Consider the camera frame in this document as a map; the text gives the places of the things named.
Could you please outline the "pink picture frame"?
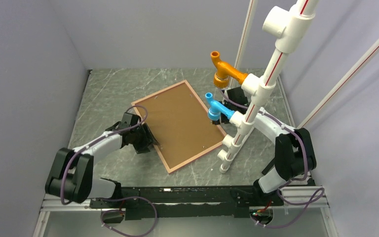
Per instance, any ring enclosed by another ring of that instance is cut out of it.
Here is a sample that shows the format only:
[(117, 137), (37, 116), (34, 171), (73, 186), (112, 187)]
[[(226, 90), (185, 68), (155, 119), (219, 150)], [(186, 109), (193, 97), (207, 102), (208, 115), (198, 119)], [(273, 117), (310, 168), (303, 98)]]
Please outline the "pink picture frame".
[(187, 80), (131, 103), (144, 116), (158, 144), (165, 169), (172, 173), (213, 151), (222, 144), (226, 132), (208, 119), (208, 109)]

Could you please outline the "black flat bar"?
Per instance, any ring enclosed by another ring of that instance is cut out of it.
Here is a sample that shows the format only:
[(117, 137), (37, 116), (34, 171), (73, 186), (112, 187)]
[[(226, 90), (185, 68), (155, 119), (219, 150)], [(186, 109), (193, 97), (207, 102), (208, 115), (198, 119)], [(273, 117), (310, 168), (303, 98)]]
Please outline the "black flat bar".
[(273, 167), (274, 167), (275, 161), (272, 159), (267, 166), (262, 170), (262, 175), (266, 175)]

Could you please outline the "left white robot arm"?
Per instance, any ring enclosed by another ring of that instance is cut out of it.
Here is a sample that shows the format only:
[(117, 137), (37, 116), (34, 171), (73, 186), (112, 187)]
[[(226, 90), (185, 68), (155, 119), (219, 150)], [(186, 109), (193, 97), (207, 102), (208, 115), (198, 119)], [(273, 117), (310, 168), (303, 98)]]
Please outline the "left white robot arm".
[(73, 149), (56, 152), (45, 183), (45, 193), (59, 197), (63, 205), (101, 199), (107, 206), (118, 206), (123, 198), (121, 184), (108, 178), (94, 177), (94, 164), (125, 146), (137, 154), (158, 145), (145, 119), (125, 112), (120, 121), (105, 129), (96, 139)]

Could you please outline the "orange pipe fitting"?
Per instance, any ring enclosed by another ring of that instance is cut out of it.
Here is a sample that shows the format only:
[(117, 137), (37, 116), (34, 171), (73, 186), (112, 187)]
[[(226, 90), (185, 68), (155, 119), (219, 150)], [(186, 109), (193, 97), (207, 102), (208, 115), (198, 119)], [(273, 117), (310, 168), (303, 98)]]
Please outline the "orange pipe fitting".
[(228, 62), (221, 60), (220, 53), (218, 51), (212, 51), (210, 56), (213, 65), (217, 69), (213, 77), (213, 84), (215, 87), (223, 89), (229, 86), (230, 78), (235, 79), (240, 85), (242, 85), (248, 77), (247, 73), (243, 73)]

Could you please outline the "white diagonal pipe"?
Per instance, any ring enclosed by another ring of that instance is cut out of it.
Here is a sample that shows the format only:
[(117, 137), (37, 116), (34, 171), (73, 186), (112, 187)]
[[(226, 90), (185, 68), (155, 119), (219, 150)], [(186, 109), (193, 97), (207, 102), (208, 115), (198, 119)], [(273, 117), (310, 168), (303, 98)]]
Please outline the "white diagonal pipe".
[(303, 128), (310, 123), (318, 113), (329, 104), (336, 94), (350, 82), (370, 61), (379, 53), (379, 38), (369, 47), (369, 49), (356, 61), (356, 63), (344, 74), (344, 76), (334, 85), (334, 87), (323, 97), (306, 118), (297, 126)]

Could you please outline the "blue pipe fitting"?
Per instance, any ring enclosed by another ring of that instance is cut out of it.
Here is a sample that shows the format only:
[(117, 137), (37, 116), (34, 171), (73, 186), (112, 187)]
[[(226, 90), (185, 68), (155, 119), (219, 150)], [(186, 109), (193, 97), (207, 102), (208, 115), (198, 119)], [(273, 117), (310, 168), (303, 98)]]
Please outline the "blue pipe fitting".
[(228, 109), (221, 102), (214, 100), (212, 93), (206, 93), (205, 98), (209, 105), (208, 118), (211, 121), (218, 121), (221, 118), (221, 114), (230, 119), (235, 113), (235, 111)]

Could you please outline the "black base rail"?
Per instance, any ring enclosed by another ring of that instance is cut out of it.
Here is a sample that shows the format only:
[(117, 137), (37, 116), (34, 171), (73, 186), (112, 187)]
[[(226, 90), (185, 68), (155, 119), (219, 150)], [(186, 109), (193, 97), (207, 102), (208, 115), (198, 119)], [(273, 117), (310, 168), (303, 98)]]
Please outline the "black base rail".
[(113, 201), (95, 198), (92, 209), (124, 211), (126, 220), (230, 216), (248, 218), (259, 209), (283, 206), (273, 192), (260, 195), (252, 185), (189, 187), (123, 187)]

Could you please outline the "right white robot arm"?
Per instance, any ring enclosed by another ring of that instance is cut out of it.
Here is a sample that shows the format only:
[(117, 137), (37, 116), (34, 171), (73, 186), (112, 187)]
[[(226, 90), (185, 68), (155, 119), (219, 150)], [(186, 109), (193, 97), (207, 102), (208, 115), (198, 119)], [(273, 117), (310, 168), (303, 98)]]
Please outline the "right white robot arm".
[(273, 160), (263, 170), (263, 176), (253, 184), (252, 198), (256, 204), (266, 204), (271, 199), (271, 193), (291, 181), (305, 180), (308, 172), (317, 167), (311, 136), (305, 128), (295, 129), (272, 116), (263, 107), (252, 114), (252, 122), (247, 122), (244, 114), (232, 111), (214, 100), (212, 93), (206, 93), (205, 98), (210, 106), (210, 120), (218, 121), (221, 116), (225, 116), (237, 128), (235, 137), (226, 135), (223, 139), (228, 150), (218, 153), (223, 162), (220, 168), (222, 173), (229, 169), (243, 142), (254, 129), (264, 134), (275, 146)]

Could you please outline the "white pvc pipe stand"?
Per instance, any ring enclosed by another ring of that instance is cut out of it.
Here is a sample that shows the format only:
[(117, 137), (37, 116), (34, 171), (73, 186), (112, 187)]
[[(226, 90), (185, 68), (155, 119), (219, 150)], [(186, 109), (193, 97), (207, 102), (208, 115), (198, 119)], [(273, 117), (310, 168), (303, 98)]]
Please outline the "white pvc pipe stand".
[(276, 37), (275, 50), (264, 74), (261, 77), (248, 74), (241, 85), (251, 95), (251, 103), (244, 114), (247, 122), (254, 120), (252, 114), (257, 113), (270, 97), (289, 54), (296, 50), (310, 27), (317, 4), (316, 0), (298, 0), (290, 10), (275, 6), (267, 15), (263, 31)]

